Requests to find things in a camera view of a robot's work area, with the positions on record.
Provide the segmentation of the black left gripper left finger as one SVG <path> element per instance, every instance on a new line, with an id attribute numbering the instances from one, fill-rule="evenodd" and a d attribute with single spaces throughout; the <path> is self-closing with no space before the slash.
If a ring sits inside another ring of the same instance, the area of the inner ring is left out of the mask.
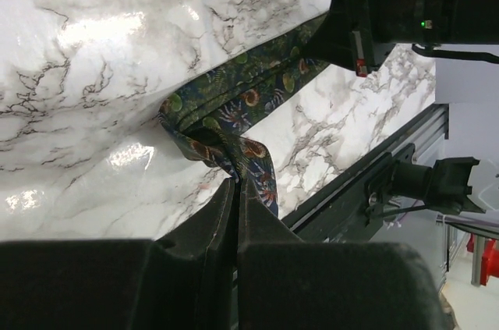
<path id="1" fill-rule="evenodd" d="M 154 329 L 229 329 L 239 186 L 226 179 L 187 221 L 154 242 Z"/>

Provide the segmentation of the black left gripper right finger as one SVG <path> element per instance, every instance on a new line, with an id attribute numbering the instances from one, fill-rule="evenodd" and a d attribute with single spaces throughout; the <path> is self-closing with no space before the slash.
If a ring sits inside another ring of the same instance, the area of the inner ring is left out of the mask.
<path id="1" fill-rule="evenodd" d="M 238 225 L 238 315 L 241 329 L 299 329 L 308 290 L 306 245 L 260 201 L 253 182 L 241 185 Z"/>

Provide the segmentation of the dark floral patterned necktie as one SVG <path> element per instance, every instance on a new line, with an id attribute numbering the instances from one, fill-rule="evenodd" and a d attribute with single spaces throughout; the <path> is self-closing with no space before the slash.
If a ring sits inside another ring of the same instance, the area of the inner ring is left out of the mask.
<path id="1" fill-rule="evenodd" d="M 243 134 L 327 68 L 303 55 L 325 18 L 302 23 L 197 76 L 170 94 L 157 114 L 186 159 L 220 168 L 236 181 L 248 179 L 274 215 L 278 190 L 271 154 Z"/>

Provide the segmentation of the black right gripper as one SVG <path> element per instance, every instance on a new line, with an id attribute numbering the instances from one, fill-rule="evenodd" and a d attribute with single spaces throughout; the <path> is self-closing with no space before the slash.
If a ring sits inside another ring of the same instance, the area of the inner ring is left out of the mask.
<path id="1" fill-rule="evenodd" d="M 497 64 L 497 55 L 448 45 L 496 45 L 498 0 L 331 0 L 302 34 L 305 59 L 358 76 L 378 70 L 397 44 L 429 58 Z"/>

